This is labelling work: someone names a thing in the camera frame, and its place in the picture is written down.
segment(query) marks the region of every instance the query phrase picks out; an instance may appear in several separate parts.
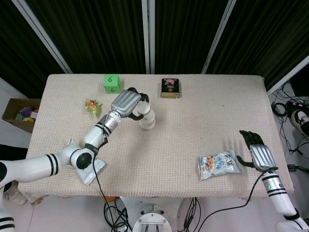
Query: plastic packet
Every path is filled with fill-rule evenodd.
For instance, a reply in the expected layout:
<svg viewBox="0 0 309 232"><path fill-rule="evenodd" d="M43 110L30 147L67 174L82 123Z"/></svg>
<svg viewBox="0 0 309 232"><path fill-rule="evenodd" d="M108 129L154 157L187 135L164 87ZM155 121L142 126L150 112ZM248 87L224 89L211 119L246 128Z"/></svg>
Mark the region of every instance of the plastic packet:
<svg viewBox="0 0 309 232"><path fill-rule="evenodd" d="M94 116L96 116L98 114L98 112L100 111L101 105L102 104L99 101L96 101L96 100L87 99L85 101L85 107L86 107L87 111Z"/></svg>
<svg viewBox="0 0 309 232"><path fill-rule="evenodd" d="M67 145L77 145L76 142L72 139L69 139L67 142ZM99 171L104 167L105 162L95 158L95 169L96 172L99 173ZM86 167L85 169L78 169L76 168L76 172L79 175L79 177L82 179L83 183L85 185L90 185L90 183L96 178L96 174L93 170L92 163Z"/></svg>
<svg viewBox="0 0 309 232"><path fill-rule="evenodd" d="M224 174L241 173L236 164L234 150L220 152L212 156L199 156L198 161L201 180Z"/></svg>

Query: plastic bag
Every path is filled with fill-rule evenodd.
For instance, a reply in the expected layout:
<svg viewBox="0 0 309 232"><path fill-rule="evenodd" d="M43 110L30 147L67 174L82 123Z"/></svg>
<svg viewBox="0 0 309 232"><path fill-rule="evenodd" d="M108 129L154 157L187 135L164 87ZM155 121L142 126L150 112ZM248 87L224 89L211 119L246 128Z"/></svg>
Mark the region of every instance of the plastic bag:
<svg viewBox="0 0 309 232"><path fill-rule="evenodd" d="M234 150L220 152L212 156L199 156L198 160L201 180L224 174L241 173L236 164Z"/></svg>
<svg viewBox="0 0 309 232"><path fill-rule="evenodd" d="M77 143L74 140L69 139L67 142L67 146L70 145L77 145ZM104 167L104 165L105 165L104 161L95 158L95 169L97 174ZM96 174L95 171L93 170L92 163L85 169L76 168L76 172L78 173L79 177L82 179L85 185L90 185L90 183L96 178Z"/></svg>
<svg viewBox="0 0 309 232"><path fill-rule="evenodd" d="M100 111L101 105L102 104L99 101L96 101L96 100L87 99L86 102L85 102L85 107L86 107L87 111L89 113L91 113L92 115L95 115L95 116Z"/></svg>

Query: black stripe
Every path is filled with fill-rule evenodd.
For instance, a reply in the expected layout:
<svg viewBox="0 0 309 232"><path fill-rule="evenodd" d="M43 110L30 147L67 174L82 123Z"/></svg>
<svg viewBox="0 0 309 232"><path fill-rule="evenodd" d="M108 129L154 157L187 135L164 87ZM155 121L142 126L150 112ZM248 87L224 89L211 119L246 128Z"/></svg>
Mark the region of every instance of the black stripe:
<svg viewBox="0 0 309 232"><path fill-rule="evenodd" d="M12 218L12 217L0 218L0 222L3 222L3 221L14 221L14 218Z"/></svg>
<svg viewBox="0 0 309 232"><path fill-rule="evenodd" d="M274 191L279 191L279 190L285 190L285 188L276 188L276 189L267 191L267 193L274 192Z"/></svg>
<svg viewBox="0 0 309 232"><path fill-rule="evenodd" d="M3 226L0 226L0 230L6 229L6 228L15 228L14 224L6 224Z"/></svg>
<svg viewBox="0 0 309 232"><path fill-rule="evenodd" d="M50 174L50 176L52 176L54 174L54 164L53 164L53 161L52 161L52 158L50 158L49 155L47 155L49 161L50 161L50 165L52 166L52 173Z"/></svg>
<svg viewBox="0 0 309 232"><path fill-rule="evenodd" d="M268 196L271 197L271 196L280 195L280 194L288 194L288 193L287 192L277 192L277 193L270 194Z"/></svg>
<svg viewBox="0 0 309 232"><path fill-rule="evenodd" d="M57 160L57 158L56 158L56 156L54 154L50 154L50 155L53 156L54 159L55 159L55 162L56 162L56 172L55 172L55 175L57 175L58 174L58 160Z"/></svg>
<svg viewBox="0 0 309 232"><path fill-rule="evenodd" d="M102 127L100 127L100 126L98 126L98 125L95 125L95 127L98 127L98 128L100 128L101 130L103 129Z"/></svg>
<svg viewBox="0 0 309 232"><path fill-rule="evenodd" d="M105 125L103 125L103 126L104 126L104 128L105 128L106 130L108 130L108 131L110 132L110 134L112 133L111 130L110 130L107 126L105 126Z"/></svg>
<svg viewBox="0 0 309 232"><path fill-rule="evenodd" d="M72 165L72 163L71 163L71 158L72 158L72 155L76 152L76 151L78 151L78 150L81 150L81 148L79 148L79 149L77 149L77 150L75 150L75 151L73 151L73 153L71 154L71 156L70 156L70 164Z"/></svg>
<svg viewBox="0 0 309 232"><path fill-rule="evenodd" d="M262 178L262 181L264 181L264 180L268 180L268 179L271 179L271 178L279 178L279 176L278 175L271 175L271 176L267 176L267 177L264 177L264 178Z"/></svg>

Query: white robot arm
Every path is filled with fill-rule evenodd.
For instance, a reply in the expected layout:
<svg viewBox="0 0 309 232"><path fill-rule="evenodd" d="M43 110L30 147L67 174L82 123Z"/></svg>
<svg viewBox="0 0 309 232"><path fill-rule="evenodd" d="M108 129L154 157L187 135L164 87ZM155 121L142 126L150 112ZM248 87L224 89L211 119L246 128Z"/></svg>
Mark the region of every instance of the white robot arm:
<svg viewBox="0 0 309 232"><path fill-rule="evenodd" d="M280 178L275 172L278 168L269 148L264 145L262 138L252 132L240 131L250 150L252 162L244 162L240 156L238 161L247 167L255 168L264 173L262 181L276 212L282 214L287 221L276 224L277 232L308 232L309 227L294 208Z"/></svg>
<svg viewBox="0 0 309 232"><path fill-rule="evenodd" d="M84 137L84 148L70 145L57 153L46 154L30 159L15 161L0 160L0 232L13 232L14 219L5 211L2 204L4 186L17 180L21 183L31 182L56 175L64 165L84 169L88 167L98 150L108 141L107 138L118 126L121 118L129 117L140 120L143 115L132 113L139 101L149 101L148 96L138 93L135 88L123 90L112 102L111 111Z"/></svg>

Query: dice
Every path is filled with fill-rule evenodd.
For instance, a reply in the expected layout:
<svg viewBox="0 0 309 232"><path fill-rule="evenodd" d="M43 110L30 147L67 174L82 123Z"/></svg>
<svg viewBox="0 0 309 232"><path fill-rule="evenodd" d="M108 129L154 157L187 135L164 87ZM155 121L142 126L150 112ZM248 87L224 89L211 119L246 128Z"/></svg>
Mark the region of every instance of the dice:
<svg viewBox="0 0 309 232"><path fill-rule="evenodd" d="M105 74L104 85L106 93L120 93L120 79L118 74Z"/></svg>

